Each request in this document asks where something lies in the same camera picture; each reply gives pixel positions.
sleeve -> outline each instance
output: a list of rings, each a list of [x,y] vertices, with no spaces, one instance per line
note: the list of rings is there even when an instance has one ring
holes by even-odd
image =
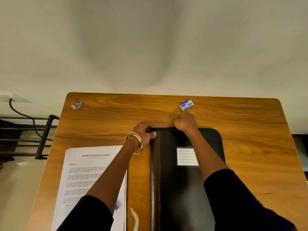
[[[215,218],[215,231],[297,230],[293,223],[263,207],[230,169],[210,175],[204,188]]]
[[[98,198],[83,196],[57,231],[110,230],[113,217],[109,208]]]

black metal frame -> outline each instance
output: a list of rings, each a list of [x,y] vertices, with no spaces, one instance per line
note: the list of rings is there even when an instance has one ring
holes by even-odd
[[[31,119],[28,117],[6,117],[6,116],[0,116],[0,119]],[[35,125],[36,129],[39,131],[43,131],[43,135],[41,137],[41,140],[14,140],[14,139],[0,139],[3,141],[17,141],[17,142],[27,142],[27,143],[39,143],[39,145],[25,145],[20,144],[17,145],[17,147],[38,147],[36,153],[26,153],[26,152],[0,152],[0,157],[11,157],[11,156],[35,156],[35,159],[47,159],[48,155],[43,155],[43,149],[44,147],[51,147],[51,145],[45,145],[50,128],[57,128],[57,126],[52,125],[52,121],[54,119],[59,120],[59,117],[55,115],[49,115],[48,118],[35,118],[35,120],[47,120],[46,125]],[[4,130],[22,130],[22,131],[34,131],[33,125],[16,125],[14,127],[0,127],[0,129]]]

person's left hand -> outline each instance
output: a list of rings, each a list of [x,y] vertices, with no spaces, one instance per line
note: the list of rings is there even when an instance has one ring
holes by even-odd
[[[149,122],[139,122],[134,128],[133,132],[138,134],[142,140],[142,143],[144,145],[148,144],[151,139],[155,138],[157,136],[156,132],[149,132],[152,128],[152,124]]]

brown leather spine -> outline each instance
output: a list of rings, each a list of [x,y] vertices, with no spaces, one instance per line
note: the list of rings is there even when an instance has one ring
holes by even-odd
[[[160,132],[151,142],[150,148],[151,174],[151,231],[160,230]]]

black cord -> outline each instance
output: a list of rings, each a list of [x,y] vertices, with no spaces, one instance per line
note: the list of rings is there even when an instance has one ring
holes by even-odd
[[[12,106],[12,100],[13,100],[13,99],[11,98],[10,101],[9,101],[10,108],[11,108],[14,112],[20,114],[21,116],[31,118],[32,121],[33,121],[33,128],[34,128],[34,131],[36,132],[36,134],[37,134],[38,136],[40,136],[40,137],[42,138],[42,136],[38,133],[38,131],[37,131],[37,129],[36,129],[36,126],[35,126],[35,119],[34,119],[33,117],[28,116],[28,115],[22,114],[22,113],[18,112],[16,109],[14,109],[13,106]]]

